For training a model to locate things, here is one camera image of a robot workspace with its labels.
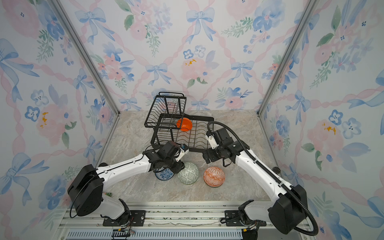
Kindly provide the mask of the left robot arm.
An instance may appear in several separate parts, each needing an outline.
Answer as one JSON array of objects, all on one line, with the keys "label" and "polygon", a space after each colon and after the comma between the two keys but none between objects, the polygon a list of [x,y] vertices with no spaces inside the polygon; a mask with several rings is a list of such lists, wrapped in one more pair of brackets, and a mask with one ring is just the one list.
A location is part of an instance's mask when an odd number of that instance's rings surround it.
[{"label": "left robot arm", "polygon": [[131,159],[114,165],[84,166],[68,188],[70,210],[77,217],[95,213],[117,226],[127,226],[134,219],[128,205],[122,199],[104,194],[113,185],[130,177],[148,172],[170,170],[178,174],[185,168],[182,157],[189,152],[185,144],[168,141],[164,146],[146,149]]}]

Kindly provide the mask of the orange plastic bowl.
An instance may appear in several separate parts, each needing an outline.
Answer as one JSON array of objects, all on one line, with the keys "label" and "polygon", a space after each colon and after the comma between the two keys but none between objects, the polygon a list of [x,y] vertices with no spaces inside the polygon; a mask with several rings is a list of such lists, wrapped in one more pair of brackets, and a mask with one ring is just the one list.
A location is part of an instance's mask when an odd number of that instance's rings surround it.
[{"label": "orange plastic bowl", "polygon": [[193,123],[188,118],[181,118],[177,121],[177,128],[182,132],[188,132],[193,128]]}]

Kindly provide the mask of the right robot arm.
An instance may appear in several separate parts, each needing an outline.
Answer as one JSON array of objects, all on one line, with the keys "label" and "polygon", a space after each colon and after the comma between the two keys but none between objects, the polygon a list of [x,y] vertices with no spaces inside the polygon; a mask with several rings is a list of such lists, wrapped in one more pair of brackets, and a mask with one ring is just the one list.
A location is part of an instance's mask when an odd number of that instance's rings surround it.
[{"label": "right robot arm", "polygon": [[242,141],[232,138],[217,141],[214,136],[207,136],[209,148],[203,152],[205,161],[213,163],[220,159],[230,159],[232,163],[245,170],[267,193],[270,201],[259,204],[249,200],[238,208],[238,221],[245,226],[258,222],[269,222],[283,234],[292,230],[314,236],[318,230],[301,229],[299,225],[309,217],[306,192],[300,187],[292,187],[262,163],[256,154]]}]

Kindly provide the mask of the red patterned ceramic bowl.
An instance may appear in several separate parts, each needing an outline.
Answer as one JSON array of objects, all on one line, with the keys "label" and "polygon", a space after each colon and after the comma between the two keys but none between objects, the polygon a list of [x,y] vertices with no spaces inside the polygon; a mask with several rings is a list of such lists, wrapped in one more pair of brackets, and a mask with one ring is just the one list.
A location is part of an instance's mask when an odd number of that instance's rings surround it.
[{"label": "red patterned ceramic bowl", "polygon": [[218,188],[222,186],[226,180],[224,171],[219,167],[207,168],[204,171],[203,178],[205,183],[212,188]]}]

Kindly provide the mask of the green patterned ceramic bowl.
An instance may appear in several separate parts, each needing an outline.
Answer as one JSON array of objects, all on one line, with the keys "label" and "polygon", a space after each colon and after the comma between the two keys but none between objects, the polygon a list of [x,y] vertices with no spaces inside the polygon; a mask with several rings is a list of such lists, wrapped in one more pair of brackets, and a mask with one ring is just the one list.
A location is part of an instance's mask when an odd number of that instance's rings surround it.
[{"label": "green patterned ceramic bowl", "polygon": [[194,184],[199,177],[198,167],[191,162],[185,163],[185,168],[178,173],[178,178],[185,185]]}]

